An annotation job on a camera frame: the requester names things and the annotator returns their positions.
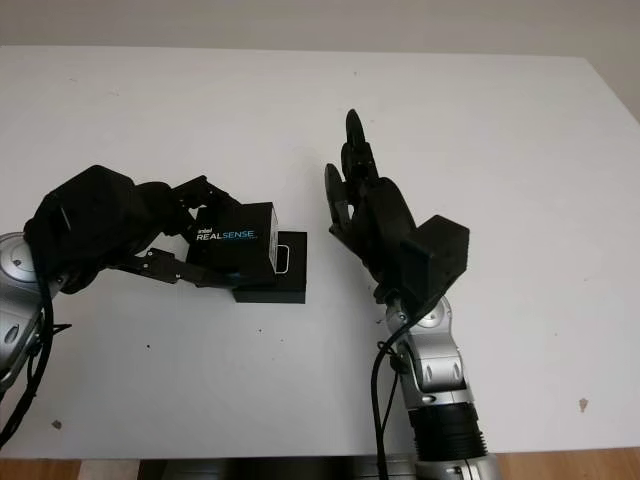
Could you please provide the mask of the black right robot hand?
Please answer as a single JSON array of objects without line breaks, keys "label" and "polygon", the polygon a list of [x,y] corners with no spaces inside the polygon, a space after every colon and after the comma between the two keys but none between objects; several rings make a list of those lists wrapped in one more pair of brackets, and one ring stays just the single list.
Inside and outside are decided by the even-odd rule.
[{"label": "black right robot hand", "polygon": [[341,166],[325,166],[324,182],[331,216],[330,233],[356,255],[377,286],[378,304],[402,292],[400,243],[416,224],[397,185],[379,174],[356,110],[345,120]]}]

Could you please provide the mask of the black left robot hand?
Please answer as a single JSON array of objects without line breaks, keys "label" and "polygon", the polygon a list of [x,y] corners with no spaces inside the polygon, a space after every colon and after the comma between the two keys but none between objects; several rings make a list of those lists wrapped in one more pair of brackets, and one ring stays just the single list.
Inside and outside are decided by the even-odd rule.
[{"label": "black left robot hand", "polygon": [[105,269],[198,287],[232,288],[240,274],[183,263],[151,248],[161,234],[196,242],[191,212],[216,213],[238,206],[227,192],[199,176],[177,187],[163,182],[135,184],[123,174],[94,165],[52,191],[39,207],[30,232],[45,243],[46,273],[67,279],[66,294],[86,288]]}]

